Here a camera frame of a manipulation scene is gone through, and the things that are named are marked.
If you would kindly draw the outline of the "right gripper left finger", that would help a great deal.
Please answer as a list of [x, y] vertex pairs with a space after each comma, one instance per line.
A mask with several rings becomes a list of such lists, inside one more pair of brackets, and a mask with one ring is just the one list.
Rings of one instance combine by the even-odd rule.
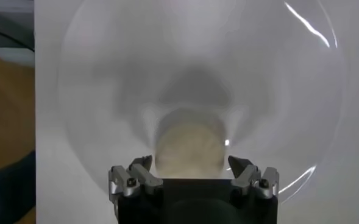
[[136, 197], [142, 188], [147, 194], [154, 194], [155, 190], [163, 186], [163, 180], [151, 174], [152, 155], [134, 159], [128, 168], [112, 166], [108, 171], [108, 195], [114, 203], [120, 196]]

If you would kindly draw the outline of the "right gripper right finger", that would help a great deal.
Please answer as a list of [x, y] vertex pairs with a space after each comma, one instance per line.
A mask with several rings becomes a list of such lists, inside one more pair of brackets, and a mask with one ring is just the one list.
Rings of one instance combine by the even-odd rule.
[[241, 195], [252, 191], [257, 198], [271, 199], [279, 197], [279, 173], [274, 167], [267, 167], [264, 172], [248, 159], [235, 156], [228, 157], [234, 179], [232, 186], [241, 190]]

